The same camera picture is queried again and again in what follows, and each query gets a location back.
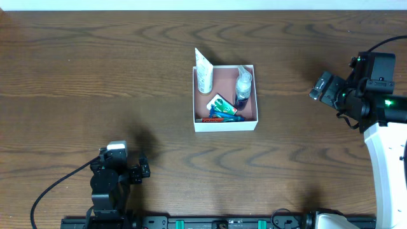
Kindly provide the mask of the red green toothpaste tube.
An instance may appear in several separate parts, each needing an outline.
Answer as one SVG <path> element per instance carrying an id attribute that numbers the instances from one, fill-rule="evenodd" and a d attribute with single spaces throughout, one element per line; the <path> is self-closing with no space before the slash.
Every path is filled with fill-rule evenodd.
<path id="1" fill-rule="evenodd" d="M 226 122 L 241 122 L 245 119 L 241 116 L 234 117 L 220 117 L 220 118 L 199 118 L 195 120 L 195 123 L 226 123 Z"/>

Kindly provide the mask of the white cream tube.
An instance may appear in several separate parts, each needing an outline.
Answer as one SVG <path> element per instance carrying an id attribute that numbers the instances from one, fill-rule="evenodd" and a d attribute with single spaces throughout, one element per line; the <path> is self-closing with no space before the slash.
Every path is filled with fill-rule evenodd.
<path id="1" fill-rule="evenodd" d="M 202 94 L 212 92 L 213 65 L 195 48 L 198 91 Z"/>

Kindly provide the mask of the black mounting rail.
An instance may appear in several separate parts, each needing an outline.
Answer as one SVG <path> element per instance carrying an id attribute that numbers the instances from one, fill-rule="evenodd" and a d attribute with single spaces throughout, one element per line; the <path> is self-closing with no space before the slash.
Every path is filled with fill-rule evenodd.
<path id="1" fill-rule="evenodd" d="M 62 229 L 83 228 L 141 228 L 141 229 L 234 229 L 234 228 L 313 228 L 311 216 L 302 225 L 301 216 L 276 215 L 273 218 L 172 218 L 165 216 L 146 216 L 129 225 L 119 222 L 97 221 L 93 216 L 85 218 L 66 218 L 61 220 Z"/>

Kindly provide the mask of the green soap box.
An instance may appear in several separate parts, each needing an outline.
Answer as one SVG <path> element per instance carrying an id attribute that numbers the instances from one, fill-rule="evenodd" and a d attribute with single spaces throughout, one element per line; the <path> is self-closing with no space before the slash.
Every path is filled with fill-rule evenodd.
<path id="1" fill-rule="evenodd" d="M 206 105 L 208 110 L 214 108 L 216 111 L 226 113 L 229 115 L 235 115 L 237 113 L 237 108 L 235 108 L 231 103 L 224 99 L 219 94 L 216 94 Z"/>

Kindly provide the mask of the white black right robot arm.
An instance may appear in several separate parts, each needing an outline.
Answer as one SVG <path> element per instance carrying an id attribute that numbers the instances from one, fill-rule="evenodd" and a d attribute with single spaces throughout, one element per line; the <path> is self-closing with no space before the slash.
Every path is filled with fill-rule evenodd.
<path id="1" fill-rule="evenodd" d="M 376 195 L 376 227 L 406 228 L 406 98 L 324 72 L 309 96 L 357 123 L 369 151 Z"/>

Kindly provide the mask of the clear bottle with purple liquid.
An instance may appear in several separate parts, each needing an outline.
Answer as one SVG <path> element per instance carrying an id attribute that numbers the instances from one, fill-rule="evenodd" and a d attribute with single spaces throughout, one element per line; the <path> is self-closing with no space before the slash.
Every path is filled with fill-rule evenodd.
<path id="1" fill-rule="evenodd" d="M 235 85 L 234 105 L 241 111 L 246 107 L 251 95 L 252 74 L 244 66 L 238 66 L 239 76 Z"/>

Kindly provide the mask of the white box with pink interior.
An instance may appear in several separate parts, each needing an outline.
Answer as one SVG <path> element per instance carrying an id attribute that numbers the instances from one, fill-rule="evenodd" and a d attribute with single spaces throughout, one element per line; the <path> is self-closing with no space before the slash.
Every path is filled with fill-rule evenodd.
<path id="1" fill-rule="evenodd" d="M 256 77 L 253 65 L 245 65 L 246 70 L 252 74 L 251 95 L 246 107 L 237 112 L 245 120 L 240 122 L 222 122 L 222 123 L 204 123 L 198 122 L 198 119 L 207 118 L 209 110 L 207 104 L 215 95 L 220 95 L 229 103 L 233 103 L 235 84 L 238 77 L 237 66 L 214 66 L 214 77 L 212 92 L 209 95 L 203 95 L 198 91 L 197 70 L 193 67 L 192 71 L 192 102 L 193 102 L 193 124 L 195 132 L 228 132 L 228 131 L 250 131 L 256 128 L 258 124 L 258 103 L 256 93 Z"/>

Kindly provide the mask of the blue disposable razor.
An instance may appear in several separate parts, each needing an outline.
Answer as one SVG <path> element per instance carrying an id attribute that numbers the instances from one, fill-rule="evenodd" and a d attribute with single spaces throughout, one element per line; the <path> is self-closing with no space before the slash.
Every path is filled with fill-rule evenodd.
<path id="1" fill-rule="evenodd" d="M 215 110 L 215 106 L 212 105 L 209 111 L 209 118 L 222 118 L 223 122 L 236 122 L 236 121 L 245 121 L 245 118 L 242 116 L 236 116 L 220 111 Z"/>

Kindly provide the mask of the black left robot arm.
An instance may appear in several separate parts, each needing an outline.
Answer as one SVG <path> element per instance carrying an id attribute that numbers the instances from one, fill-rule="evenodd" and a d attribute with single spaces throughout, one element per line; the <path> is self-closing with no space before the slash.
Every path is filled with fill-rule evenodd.
<path id="1" fill-rule="evenodd" d="M 84 228 L 142 228 L 140 217 L 127 209 L 127 200 L 130 186 L 151 174 L 147 156 L 140 153 L 138 164 L 130 167 L 125 149 L 101 148 L 90 168 L 93 206 Z"/>

